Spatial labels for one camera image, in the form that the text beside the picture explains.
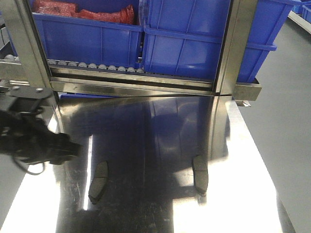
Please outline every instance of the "metal post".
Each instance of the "metal post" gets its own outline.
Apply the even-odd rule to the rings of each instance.
[[[216,96],[210,103],[209,122],[207,131],[206,160],[222,158],[226,156],[226,127],[228,113],[226,103],[231,101],[231,96]]]
[[[30,86],[51,87],[51,72],[28,0],[0,0],[0,9]]]
[[[213,91],[232,95],[240,72],[258,0],[231,0]]]

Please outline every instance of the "stainless steel frame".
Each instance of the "stainless steel frame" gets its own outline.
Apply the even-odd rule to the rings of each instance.
[[[257,0],[232,0],[219,72],[212,82],[156,74],[128,74],[48,66],[27,0],[0,0],[21,63],[0,60],[0,78],[54,91],[112,96],[233,95],[256,100],[259,83],[236,84]]]
[[[231,97],[214,97],[211,101],[206,143],[207,161],[226,156],[223,145],[226,140],[224,132],[228,118],[226,103],[229,101],[231,101]]]

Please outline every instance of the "stainless steel table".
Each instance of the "stainless steel table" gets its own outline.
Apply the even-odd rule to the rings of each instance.
[[[231,97],[63,99],[49,128],[82,155],[26,174],[1,233],[294,233]],[[193,186],[198,155],[206,196]],[[102,161],[109,182],[93,205]]]

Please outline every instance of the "black cable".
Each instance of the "black cable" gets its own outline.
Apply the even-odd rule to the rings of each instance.
[[[39,172],[39,173],[34,173],[34,172],[31,172],[31,171],[28,171],[27,168],[25,168],[23,165],[22,165],[22,161],[20,161],[18,158],[16,158],[15,156],[12,156],[12,160],[13,162],[18,166],[19,169],[21,169],[23,172],[26,172],[27,174],[30,174],[30,175],[33,175],[33,176],[37,176],[37,175],[40,175],[42,172],[45,171],[45,164],[42,163],[42,171]]]
[[[4,43],[4,39],[3,39],[2,28],[5,28],[5,24],[0,25],[1,38],[2,38],[2,41],[3,41],[3,46],[4,46],[4,45],[5,45],[5,43]]]

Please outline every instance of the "metal shelf rail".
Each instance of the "metal shelf rail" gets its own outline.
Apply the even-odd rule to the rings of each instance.
[[[291,11],[288,15],[288,18],[290,18],[292,21],[311,34],[311,23],[300,17],[300,15]]]
[[[0,59],[0,78],[55,92],[111,96],[233,95],[256,100],[259,83],[236,83],[258,0],[232,0],[215,82],[156,74],[126,74],[49,66],[28,0],[0,0],[20,62]]]

